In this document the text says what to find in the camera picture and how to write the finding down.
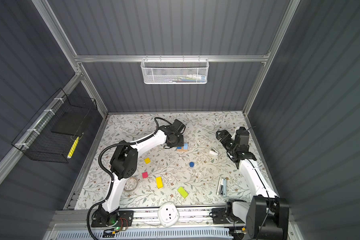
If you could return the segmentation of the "yellow rectangular block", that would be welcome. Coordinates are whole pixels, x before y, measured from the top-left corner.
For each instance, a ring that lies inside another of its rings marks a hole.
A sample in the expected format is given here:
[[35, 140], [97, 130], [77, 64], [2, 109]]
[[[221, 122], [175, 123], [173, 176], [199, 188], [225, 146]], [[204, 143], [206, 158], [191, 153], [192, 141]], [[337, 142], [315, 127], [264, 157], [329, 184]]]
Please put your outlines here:
[[157, 177], [156, 178], [156, 183], [157, 183], [157, 188], [158, 189], [161, 189], [161, 188], [164, 187], [162, 177]]

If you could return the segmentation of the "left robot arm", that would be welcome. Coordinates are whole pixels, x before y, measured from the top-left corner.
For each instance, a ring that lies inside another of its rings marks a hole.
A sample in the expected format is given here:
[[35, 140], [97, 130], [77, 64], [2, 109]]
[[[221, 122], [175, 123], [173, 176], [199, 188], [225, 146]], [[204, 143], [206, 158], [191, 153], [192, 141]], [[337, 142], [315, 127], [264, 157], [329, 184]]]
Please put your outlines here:
[[[124, 186], [137, 170], [138, 158], [142, 154], [161, 145], [165, 149], [184, 146], [185, 124], [177, 119], [171, 123], [160, 117], [155, 117], [154, 122], [156, 128], [151, 134], [135, 141], [112, 144], [99, 154], [98, 164], [111, 178], [105, 199], [98, 203], [97, 211], [104, 217], [118, 213]], [[103, 165], [103, 155], [112, 148], [115, 151], [110, 160], [111, 167], [107, 169]]]

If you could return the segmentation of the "wood block with holes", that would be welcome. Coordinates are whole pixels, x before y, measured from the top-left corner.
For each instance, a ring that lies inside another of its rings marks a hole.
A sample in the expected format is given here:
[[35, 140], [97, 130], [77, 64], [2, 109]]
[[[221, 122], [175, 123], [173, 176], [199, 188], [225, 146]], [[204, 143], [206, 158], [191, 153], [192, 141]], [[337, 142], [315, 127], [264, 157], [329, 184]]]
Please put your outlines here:
[[189, 145], [184, 144], [182, 147], [177, 147], [178, 152], [187, 152], [189, 150]]

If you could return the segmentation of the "magenta cube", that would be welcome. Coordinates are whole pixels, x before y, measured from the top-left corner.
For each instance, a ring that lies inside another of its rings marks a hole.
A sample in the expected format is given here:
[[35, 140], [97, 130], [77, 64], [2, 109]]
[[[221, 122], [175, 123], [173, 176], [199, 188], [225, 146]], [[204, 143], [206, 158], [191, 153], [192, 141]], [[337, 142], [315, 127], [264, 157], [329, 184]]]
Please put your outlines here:
[[145, 179], [145, 178], [148, 178], [148, 177], [149, 177], [149, 175], [148, 175], [148, 173], [147, 173], [147, 172], [144, 172], [144, 173], [142, 173], [142, 177]]

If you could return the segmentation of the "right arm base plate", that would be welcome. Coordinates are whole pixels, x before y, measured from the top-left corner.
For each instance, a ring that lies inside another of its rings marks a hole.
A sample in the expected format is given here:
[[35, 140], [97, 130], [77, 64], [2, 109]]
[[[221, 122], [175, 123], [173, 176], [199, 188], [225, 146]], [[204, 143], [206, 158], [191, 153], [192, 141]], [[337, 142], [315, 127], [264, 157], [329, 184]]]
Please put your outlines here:
[[244, 224], [244, 222], [227, 211], [226, 208], [214, 208], [209, 213], [215, 225], [218, 224]]

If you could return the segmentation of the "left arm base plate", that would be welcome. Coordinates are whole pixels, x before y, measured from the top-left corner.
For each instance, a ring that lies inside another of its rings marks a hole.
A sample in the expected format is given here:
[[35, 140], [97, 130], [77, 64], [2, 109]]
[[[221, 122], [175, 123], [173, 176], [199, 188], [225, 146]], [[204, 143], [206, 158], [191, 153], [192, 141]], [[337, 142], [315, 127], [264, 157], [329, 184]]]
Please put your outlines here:
[[109, 215], [96, 210], [90, 217], [90, 224], [93, 228], [126, 228], [132, 225], [133, 219], [134, 211], [118, 211]]

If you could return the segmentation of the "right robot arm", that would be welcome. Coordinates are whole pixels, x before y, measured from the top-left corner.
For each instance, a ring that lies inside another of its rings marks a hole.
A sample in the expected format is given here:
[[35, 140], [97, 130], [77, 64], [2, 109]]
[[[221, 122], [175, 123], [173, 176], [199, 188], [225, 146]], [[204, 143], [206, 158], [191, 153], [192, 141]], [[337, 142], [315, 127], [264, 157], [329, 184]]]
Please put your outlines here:
[[216, 132], [216, 139], [245, 177], [253, 195], [250, 203], [230, 199], [225, 208], [226, 218], [234, 224], [239, 220], [245, 224], [244, 240], [286, 240], [290, 207], [267, 183], [257, 158], [249, 150], [249, 138], [249, 130], [245, 127], [236, 129], [233, 136], [227, 130]]

